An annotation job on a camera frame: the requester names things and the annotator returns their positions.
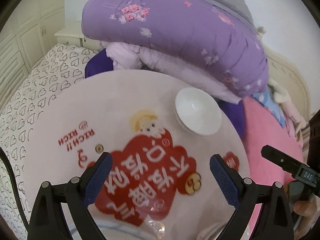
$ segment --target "white ceramic bowl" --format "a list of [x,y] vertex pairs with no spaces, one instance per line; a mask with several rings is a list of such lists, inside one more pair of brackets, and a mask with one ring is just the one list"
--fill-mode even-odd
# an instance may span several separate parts
[[222,122],[221,110],[216,101],[197,88],[184,88],[176,96],[177,115],[191,131],[200,135],[216,133]]

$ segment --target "white headboard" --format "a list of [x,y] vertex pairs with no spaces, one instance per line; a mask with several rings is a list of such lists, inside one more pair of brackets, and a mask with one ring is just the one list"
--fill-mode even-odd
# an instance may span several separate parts
[[[258,28],[258,35],[262,39],[266,30]],[[277,52],[263,44],[265,54],[268,56],[269,76],[281,84],[290,94],[300,114],[308,121],[311,119],[311,100],[306,81],[297,67]]]

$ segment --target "white nightstand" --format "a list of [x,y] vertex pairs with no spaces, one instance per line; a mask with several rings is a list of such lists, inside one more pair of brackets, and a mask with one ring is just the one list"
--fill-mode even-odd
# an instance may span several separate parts
[[58,43],[76,45],[91,50],[99,48],[99,41],[86,38],[81,31],[81,22],[66,21],[65,28],[55,33]]

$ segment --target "pink blanket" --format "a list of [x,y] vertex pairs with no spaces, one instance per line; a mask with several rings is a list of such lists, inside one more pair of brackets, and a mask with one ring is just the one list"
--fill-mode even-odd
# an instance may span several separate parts
[[[257,184],[272,185],[275,181],[282,184],[293,180],[290,174],[280,167],[262,158],[261,149],[270,145],[296,160],[303,162],[302,149],[295,138],[288,135],[286,128],[282,128],[277,120],[260,105],[254,98],[243,99],[246,118],[246,133],[244,148],[247,153],[250,174]],[[257,221],[261,205],[256,205],[249,226],[250,232]]]

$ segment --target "blue gripper pad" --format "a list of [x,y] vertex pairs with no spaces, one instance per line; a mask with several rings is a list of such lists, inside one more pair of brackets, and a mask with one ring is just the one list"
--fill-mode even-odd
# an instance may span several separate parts
[[83,204],[85,207],[88,207],[90,204],[93,204],[96,201],[99,192],[104,182],[106,181],[106,178],[108,177],[111,169],[112,156],[111,154],[107,154],[84,189]]
[[216,179],[228,204],[237,209],[240,205],[239,190],[215,156],[210,158],[210,171]]

